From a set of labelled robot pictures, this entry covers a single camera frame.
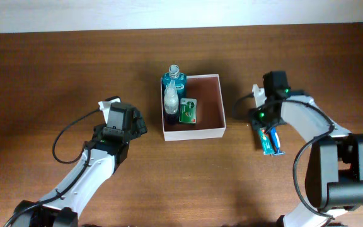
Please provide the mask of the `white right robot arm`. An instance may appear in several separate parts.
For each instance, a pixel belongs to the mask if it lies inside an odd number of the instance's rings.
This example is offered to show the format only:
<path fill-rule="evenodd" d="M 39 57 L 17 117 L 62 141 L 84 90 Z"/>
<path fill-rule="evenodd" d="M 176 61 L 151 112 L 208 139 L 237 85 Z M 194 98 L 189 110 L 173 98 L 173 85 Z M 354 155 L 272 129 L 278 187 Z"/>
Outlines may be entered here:
<path fill-rule="evenodd" d="M 298 206 L 277 220 L 277 226 L 330 226 L 331 221 L 363 206 L 363 134 L 340 126 L 303 90 L 293 90 L 283 71 L 263 75 L 253 85 L 250 124 L 265 155 L 283 152 L 276 128 L 290 125 L 304 139 L 292 177 Z"/>

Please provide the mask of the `blue white toothbrush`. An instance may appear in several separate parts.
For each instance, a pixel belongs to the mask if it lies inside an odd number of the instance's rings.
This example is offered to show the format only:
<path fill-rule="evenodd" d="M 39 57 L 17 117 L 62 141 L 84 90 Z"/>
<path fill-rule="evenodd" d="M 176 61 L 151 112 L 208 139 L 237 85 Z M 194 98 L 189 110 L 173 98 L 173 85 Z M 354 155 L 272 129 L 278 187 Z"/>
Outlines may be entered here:
<path fill-rule="evenodd" d="M 270 132 L 269 132 L 270 136 L 271 136 L 271 140 L 275 146 L 275 150 L 277 153 L 280 152 L 280 141 L 279 141 L 279 137 L 277 134 L 277 131 L 275 128 L 271 128 Z"/>

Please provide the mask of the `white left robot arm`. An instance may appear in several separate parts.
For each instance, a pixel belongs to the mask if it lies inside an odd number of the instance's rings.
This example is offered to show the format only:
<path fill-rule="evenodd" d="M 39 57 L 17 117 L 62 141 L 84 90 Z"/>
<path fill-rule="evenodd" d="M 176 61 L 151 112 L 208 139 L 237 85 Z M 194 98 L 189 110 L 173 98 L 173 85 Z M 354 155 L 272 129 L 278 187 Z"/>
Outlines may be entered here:
<path fill-rule="evenodd" d="M 115 99 L 100 102 L 104 123 L 84 142 L 75 167 L 39 201 L 21 201 L 6 226 L 77 226 L 98 188 L 127 158 L 130 142 L 147 132 L 141 112 Z"/>

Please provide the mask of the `blue mouthwash bottle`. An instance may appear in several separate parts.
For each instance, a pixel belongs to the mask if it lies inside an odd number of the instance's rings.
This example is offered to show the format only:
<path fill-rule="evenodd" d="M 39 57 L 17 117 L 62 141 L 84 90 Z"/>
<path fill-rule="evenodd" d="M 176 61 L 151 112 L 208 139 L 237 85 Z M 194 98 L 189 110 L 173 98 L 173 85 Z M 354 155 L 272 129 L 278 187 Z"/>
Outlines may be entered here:
<path fill-rule="evenodd" d="M 162 90 L 164 93 L 166 87 L 170 84 L 171 80 L 175 81 L 176 91 L 179 98 L 187 97 L 187 76 L 180 72 L 180 68 L 173 64 L 169 67 L 168 72 L 162 76 Z"/>

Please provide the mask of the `clear spray bottle dark liquid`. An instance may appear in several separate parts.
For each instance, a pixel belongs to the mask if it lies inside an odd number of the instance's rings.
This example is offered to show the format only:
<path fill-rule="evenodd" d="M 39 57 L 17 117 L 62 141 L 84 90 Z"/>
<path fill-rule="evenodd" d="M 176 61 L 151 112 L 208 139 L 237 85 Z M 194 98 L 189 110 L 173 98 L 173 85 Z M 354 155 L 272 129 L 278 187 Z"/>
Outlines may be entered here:
<path fill-rule="evenodd" d="M 178 121 L 179 99 L 175 80 L 172 79 L 164 91 L 164 116 L 169 125 Z"/>

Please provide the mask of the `blue disposable razor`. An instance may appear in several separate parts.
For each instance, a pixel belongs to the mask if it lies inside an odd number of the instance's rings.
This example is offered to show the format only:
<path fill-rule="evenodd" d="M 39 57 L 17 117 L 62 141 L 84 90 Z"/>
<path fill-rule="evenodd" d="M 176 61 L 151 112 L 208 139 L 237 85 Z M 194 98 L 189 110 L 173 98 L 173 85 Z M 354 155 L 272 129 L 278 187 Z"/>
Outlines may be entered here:
<path fill-rule="evenodd" d="M 280 148 L 280 140 L 278 134 L 276 132 L 272 132 L 271 137 L 274 145 L 274 153 L 272 154 L 272 156 L 284 155 L 285 153 Z"/>

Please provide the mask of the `Colgate toothpaste tube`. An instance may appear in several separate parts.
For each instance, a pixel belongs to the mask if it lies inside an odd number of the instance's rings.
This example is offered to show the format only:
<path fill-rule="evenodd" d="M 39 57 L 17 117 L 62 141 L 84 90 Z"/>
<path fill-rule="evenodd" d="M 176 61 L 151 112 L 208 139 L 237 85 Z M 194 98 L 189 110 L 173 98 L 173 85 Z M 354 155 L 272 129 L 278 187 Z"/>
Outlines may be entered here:
<path fill-rule="evenodd" d="M 268 134 L 265 133 L 265 129 L 261 128 L 258 130 L 258 135 L 260 138 L 260 142 L 263 149 L 264 155 L 271 155 L 274 154 L 274 147 L 272 145 L 272 142 L 268 136 Z"/>

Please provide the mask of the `green soap bar pack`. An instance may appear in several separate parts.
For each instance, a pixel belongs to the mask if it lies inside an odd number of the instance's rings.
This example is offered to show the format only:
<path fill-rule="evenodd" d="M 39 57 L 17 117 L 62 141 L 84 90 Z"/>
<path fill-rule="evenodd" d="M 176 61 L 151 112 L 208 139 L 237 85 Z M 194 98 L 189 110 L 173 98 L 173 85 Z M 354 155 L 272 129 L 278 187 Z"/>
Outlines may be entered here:
<path fill-rule="evenodd" d="M 197 100 L 193 98 L 182 98 L 180 100 L 179 123 L 197 123 Z"/>

